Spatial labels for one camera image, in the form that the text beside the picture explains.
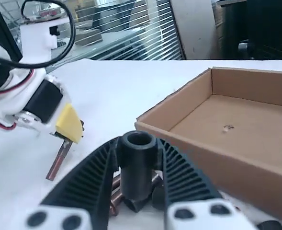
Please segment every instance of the black cylindrical part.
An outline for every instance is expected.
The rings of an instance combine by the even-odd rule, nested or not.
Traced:
[[[259,230],[282,230],[282,225],[276,220],[268,220],[257,225]]]
[[[155,171],[153,171],[152,180],[151,180],[152,191],[154,191],[154,189],[157,186],[160,186],[162,184],[163,181],[161,177]],[[135,200],[125,199],[124,203],[131,211],[137,213],[148,203],[150,199],[151,199],[151,194],[145,200],[135,201]]]
[[[158,154],[156,138],[144,131],[132,131],[119,139],[117,147],[123,195],[128,200],[145,200],[152,191],[152,169]]]
[[[151,196],[152,207],[157,210],[164,211],[164,207],[165,207],[164,199],[165,199],[164,186],[160,184],[152,192],[152,196]]]

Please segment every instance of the cardboard box wall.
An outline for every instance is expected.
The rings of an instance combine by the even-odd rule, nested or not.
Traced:
[[[213,68],[141,115],[225,192],[282,219],[282,72]]]

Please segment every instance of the black cable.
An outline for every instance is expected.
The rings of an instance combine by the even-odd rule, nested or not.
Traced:
[[[64,3],[62,3],[58,0],[37,0],[37,1],[57,4],[57,5],[61,6],[65,10],[65,12],[67,13],[68,18],[69,18],[69,25],[70,25],[70,38],[69,38],[69,42],[68,42],[67,47],[63,50],[63,52],[59,56],[57,56],[57,57],[55,57],[55,58],[53,58],[53,59],[51,59],[50,61],[47,61],[47,62],[42,62],[42,63],[38,63],[38,64],[26,64],[26,63],[19,63],[19,62],[10,61],[10,60],[7,60],[7,59],[0,58],[0,64],[1,65],[10,66],[10,67],[14,67],[14,68],[20,68],[20,69],[45,68],[47,66],[53,65],[53,64],[57,63],[58,61],[62,60],[69,53],[69,51],[72,49],[74,42],[75,42],[76,30],[75,30],[75,23],[74,23],[73,16],[70,13],[68,7]]]
[[[25,5],[26,5],[26,2],[28,2],[29,0],[25,0],[23,3],[22,3],[22,7],[21,7],[21,15],[24,19],[26,20],[30,20],[28,17],[25,16],[24,14],[24,9],[25,9]]]

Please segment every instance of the cardboard flap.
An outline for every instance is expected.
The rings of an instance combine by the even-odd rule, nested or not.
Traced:
[[[282,105],[282,72],[212,69],[213,94]]]
[[[154,109],[142,114],[137,121],[170,130],[212,94],[211,79],[211,69],[208,69],[166,97]]]

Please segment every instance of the white tabletop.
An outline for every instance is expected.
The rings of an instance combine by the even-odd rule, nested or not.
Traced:
[[[19,210],[34,207],[73,167],[109,139],[134,129],[135,118],[208,67],[282,70],[282,61],[92,61],[65,64],[53,73],[66,84],[85,122],[54,182],[45,176],[61,140],[18,128],[0,131],[0,230]],[[162,230],[162,213],[120,206],[109,229]]]

